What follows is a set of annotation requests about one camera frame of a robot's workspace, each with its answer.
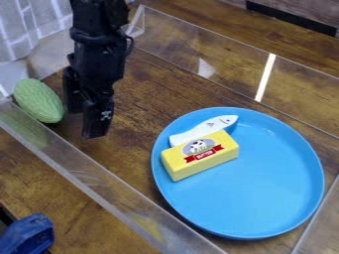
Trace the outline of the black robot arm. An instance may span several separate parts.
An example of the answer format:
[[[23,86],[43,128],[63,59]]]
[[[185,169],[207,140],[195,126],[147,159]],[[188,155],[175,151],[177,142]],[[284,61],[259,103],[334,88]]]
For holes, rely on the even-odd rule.
[[[113,115],[113,84],[123,79],[125,58],[133,39],[124,0],[71,0],[75,50],[64,68],[64,102],[69,113],[84,115],[83,137],[107,134]]]

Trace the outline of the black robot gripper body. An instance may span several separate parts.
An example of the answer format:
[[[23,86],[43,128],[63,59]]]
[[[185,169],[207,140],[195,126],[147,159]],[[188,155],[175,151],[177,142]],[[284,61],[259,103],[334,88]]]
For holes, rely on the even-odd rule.
[[[75,51],[68,54],[81,86],[84,101],[113,95],[112,86],[123,79],[128,56],[127,36],[72,36]]]

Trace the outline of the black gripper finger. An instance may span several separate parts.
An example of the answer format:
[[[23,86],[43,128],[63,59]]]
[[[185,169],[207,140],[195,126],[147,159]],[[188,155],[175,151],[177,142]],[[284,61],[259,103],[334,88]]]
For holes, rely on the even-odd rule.
[[[113,115],[113,101],[111,97],[99,100],[88,99],[84,102],[83,137],[87,139],[107,134]]]
[[[84,111],[84,97],[81,86],[73,69],[68,66],[63,73],[64,103],[69,113],[81,113]]]

